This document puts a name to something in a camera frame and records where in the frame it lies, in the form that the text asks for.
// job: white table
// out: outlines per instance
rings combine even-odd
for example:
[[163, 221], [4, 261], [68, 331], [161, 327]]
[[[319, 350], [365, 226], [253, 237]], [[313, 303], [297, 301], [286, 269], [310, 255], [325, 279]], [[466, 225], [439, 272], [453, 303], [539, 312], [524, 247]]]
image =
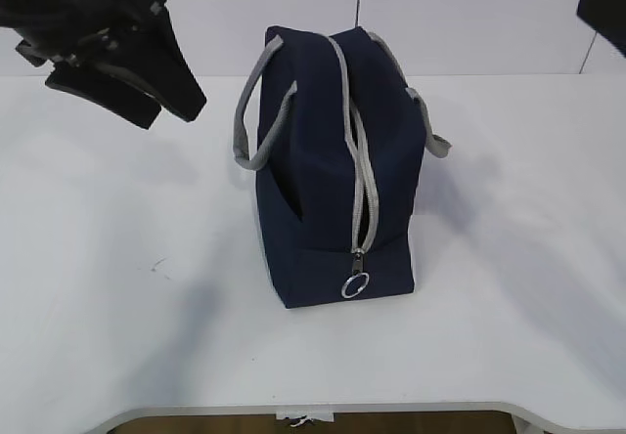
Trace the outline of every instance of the white table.
[[230, 154], [242, 78], [150, 132], [0, 79], [3, 431], [298, 407], [626, 429], [626, 77], [413, 83], [455, 145], [425, 159], [417, 292], [287, 311]]

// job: insulated bag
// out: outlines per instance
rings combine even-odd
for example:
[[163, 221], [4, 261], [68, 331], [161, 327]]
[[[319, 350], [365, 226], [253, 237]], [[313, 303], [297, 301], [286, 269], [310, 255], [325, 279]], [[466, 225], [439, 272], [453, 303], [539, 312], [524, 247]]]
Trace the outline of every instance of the insulated bag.
[[[261, 75], [250, 158], [244, 114]], [[267, 30], [234, 153], [256, 172], [265, 255], [288, 308], [413, 292], [408, 229], [425, 149], [445, 157], [450, 144], [378, 36]]]

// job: gray handle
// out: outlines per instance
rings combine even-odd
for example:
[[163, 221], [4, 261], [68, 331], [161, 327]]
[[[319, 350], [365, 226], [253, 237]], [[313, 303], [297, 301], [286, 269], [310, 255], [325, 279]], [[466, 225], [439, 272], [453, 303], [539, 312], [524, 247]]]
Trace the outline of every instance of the gray handle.
[[[380, 38], [375, 33], [369, 32], [368, 34], [370, 35], [370, 38], [372, 38], [372, 41], [378, 43], [382, 50], [386, 52], [386, 54], [395, 64], [396, 69], [398, 69], [400, 76], [406, 82], [407, 79], [404, 76], [404, 72], [402, 72], [402, 67], [400, 67], [400, 63], [398, 63], [398, 60], [395, 59], [395, 56], [393, 56], [393, 53], [389, 49], [389, 46], [382, 38]], [[424, 102], [424, 99], [420, 97], [420, 94], [418, 94], [417, 90], [412, 87], [407, 87], [407, 93], [409, 94], [409, 97], [411, 97], [415, 102], [418, 102], [420, 104], [420, 110], [422, 111], [422, 118], [424, 119], [424, 125], [426, 128], [426, 149], [437, 158], [446, 157], [448, 155], [448, 152], [450, 151], [450, 148], [452, 148], [452, 145], [441, 136], [437, 136], [436, 134], [432, 133], [430, 116], [428, 115], [428, 108], [426, 106], [426, 103]]]
[[265, 139], [259, 146], [256, 154], [250, 159], [249, 145], [247, 139], [246, 125], [244, 124], [244, 116], [246, 114], [247, 104], [250, 101], [254, 87], [258, 83], [265, 67], [272, 60], [276, 52], [283, 47], [283, 38], [276, 35], [272, 41], [270, 41], [265, 50], [261, 54], [258, 62], [254, 66], [249, 79], [247, 80], [244, 91], [240, 96], [237, 109], [235, 111], [235, 133], [233, 137], [233, 153], [235, 154], [235, 161], [240, 164], [246, 170], [258, 171], [262, 169], [270, 158], [272, 147], [278, 139], [285, 122], [289, 118], [291, 110], [291, 102], [293, 96], [297, 93], [297, 83], [294, 81], [281, 102], [281, 107], [276, 115], [274, 124], [268, 131]]

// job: gray piping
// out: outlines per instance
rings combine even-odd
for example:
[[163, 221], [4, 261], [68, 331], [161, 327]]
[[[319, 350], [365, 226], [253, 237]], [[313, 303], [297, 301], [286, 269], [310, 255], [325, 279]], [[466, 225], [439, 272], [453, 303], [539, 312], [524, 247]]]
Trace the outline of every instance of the gray piping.
[[[368, 140], [365, 133], [365, 126], [361, 119], [361, 114], [358, 108], [350, 98], [350, 82], [348, 78], [348, 64], [345, 60], [345, 55], [341, 47], [330, 37], [325, 37], [329, 40], [336, 56], [339, 59], [339, 68], [341, 70], [341, 92], [343, 96], [343, 128], [345, 131], [345, 143], [348, 146], [350, 155], [354, 162], [354, 205], [352, 207], [352, 253], [361, 252], [367, 253], [374, 239], [379, 227], [379, 190], [376, 186], [376, 179], [374, 177], [374, 169], [372, 168], [372, 162], [370, 161], [370, 154], [368, 149]], [[354, 142], [354, 135], [352, 132], [352, 123], [350, 122], [350, 114], [354, 116], [354, 125], [356, 128], [356, 136], [358, 145]], [[359, 232], [361, 229], [361, 220], [363, 219], [363, 199], [368, 202], [368, 209], [370, 213], [370, 220], [368, 224], [368, 232], [363, 240], [363, 243], [359, 243]]]

